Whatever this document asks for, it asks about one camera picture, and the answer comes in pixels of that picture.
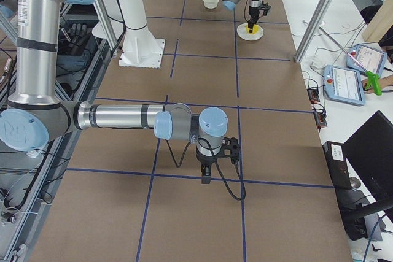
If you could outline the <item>yellow lemon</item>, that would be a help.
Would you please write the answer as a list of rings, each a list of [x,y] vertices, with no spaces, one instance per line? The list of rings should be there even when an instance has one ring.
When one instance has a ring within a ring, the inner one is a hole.
[[[256,33],[258,32],[258,30],[259,30],[259,26],[258,26],[257,24],[254,24],[254,32],[253,32],[253,33],[249,33],[249,32],[247,31],[247,25],[246,25],[246,32],[247,32],[248,34],[251,34],[251,35],[256,34]]]

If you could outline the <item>white paper plate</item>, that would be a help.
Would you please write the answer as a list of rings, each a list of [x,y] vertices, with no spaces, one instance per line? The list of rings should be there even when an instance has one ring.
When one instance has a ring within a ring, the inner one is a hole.
[[[246,32],[246,25],[247,23],[242,23],[236,29],[237,35],[241,39],[246,41],[257,41],[263,37],[264,32],[261,26],[258,25],[259,26],[258,32],[256,34],[251,35]]]

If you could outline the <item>white paper bowl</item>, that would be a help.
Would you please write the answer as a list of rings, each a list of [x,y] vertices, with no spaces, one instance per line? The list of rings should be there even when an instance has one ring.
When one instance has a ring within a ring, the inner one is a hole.
[[[218,6],[219,0],[203,0],[203,5],[207,9],[215,9]]]

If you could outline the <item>blue teach pendant near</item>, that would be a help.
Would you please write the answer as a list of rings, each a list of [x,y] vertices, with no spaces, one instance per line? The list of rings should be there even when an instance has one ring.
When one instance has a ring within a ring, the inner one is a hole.
[[[324,69],[324,85],[324,91],[332,101],[355,106],[365,105],[365,95],[358,70],[328,65]]]

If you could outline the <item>blue teach pendant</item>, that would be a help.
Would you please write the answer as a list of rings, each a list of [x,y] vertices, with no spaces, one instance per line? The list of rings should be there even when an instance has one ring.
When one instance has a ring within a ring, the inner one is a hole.
[[[355,106],[365,105],[365,95],[358,70],[328,65],[324,69],[324,85],[324,91],[332,101]]]
[[[360,61],[366,69],[381,77],[387,60],[387,53],[364,44],[353,46],[348,52]]]

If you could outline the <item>black box device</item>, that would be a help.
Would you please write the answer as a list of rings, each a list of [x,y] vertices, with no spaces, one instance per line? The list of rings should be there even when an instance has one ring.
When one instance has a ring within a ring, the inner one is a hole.
[[[330,178],[335,188],[350,190],[351,183],[348,173],[348,165],[342,144],[327,141],[322,146]]]

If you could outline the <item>blue teach pendant far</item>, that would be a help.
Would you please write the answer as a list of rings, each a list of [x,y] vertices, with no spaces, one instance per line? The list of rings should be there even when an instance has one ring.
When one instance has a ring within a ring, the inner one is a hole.
[[[360,61],[366,69],[381,77],[387,60],[387,53],[364,44],[353,46],[348,52]]]

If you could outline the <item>person in black shirt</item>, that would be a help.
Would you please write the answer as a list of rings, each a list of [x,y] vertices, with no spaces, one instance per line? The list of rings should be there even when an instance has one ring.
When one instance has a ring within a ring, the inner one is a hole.
[[[375,16],[371,19],[367,28],[362,33],[364,41],[379,42],[383,36],[392,27],[392,0],[385,0],[380,9],[376,12]],[[377,94],[376,87],[370,84],[370,79],[367,78],[362,81],[365,93]],[[385,87],[392,86],[392,75],[379,78],[378,85],[380,90]]]

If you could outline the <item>black laptop computer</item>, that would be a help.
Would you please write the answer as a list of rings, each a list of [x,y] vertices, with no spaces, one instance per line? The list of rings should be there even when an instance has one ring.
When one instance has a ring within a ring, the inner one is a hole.
[[[392,196],[392,123],[381,111],[346,140],[343,150],[376,200]]]

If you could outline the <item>aluminium frame post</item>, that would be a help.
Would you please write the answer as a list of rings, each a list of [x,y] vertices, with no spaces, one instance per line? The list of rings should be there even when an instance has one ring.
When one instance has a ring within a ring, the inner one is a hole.
[[[300,63],[303,59],[308,47],[311,45],[311,41],[314,38],[314,35],[317,31],[317,28],[322,21],[327,9],[332,0],[319,0],[316,10],[313,13],[313,16],[307,26],[304,36],[298,46],[296,54],[294,56],[294,61],[296,63]]]

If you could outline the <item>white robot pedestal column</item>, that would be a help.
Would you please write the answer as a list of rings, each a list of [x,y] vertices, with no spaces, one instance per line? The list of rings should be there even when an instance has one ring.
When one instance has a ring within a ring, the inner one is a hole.
[[[119,4],[126,26],[119,65],[158,69],[165,40],[150,32],[143,0],[119,0]]]

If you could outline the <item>green handled reacher grabber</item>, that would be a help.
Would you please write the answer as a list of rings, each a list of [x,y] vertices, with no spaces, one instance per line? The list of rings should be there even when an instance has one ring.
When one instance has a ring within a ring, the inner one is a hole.
[[[358,67],[360,67],[366,74],[368,83],[366,84],[366,90],[369,90],[372,87],[374,94],[377,96],[382,95],[381,86],[379,84],[379,76],[378,74],[372,73],[368,69],[364,67],[364,65],[358,61],[351,53],[347,52],[346,49],[341,46],[323,27],[320,25],[318,26],[319,30],[322,31],[342,52],[344,52],[350,59],[355,62]]]

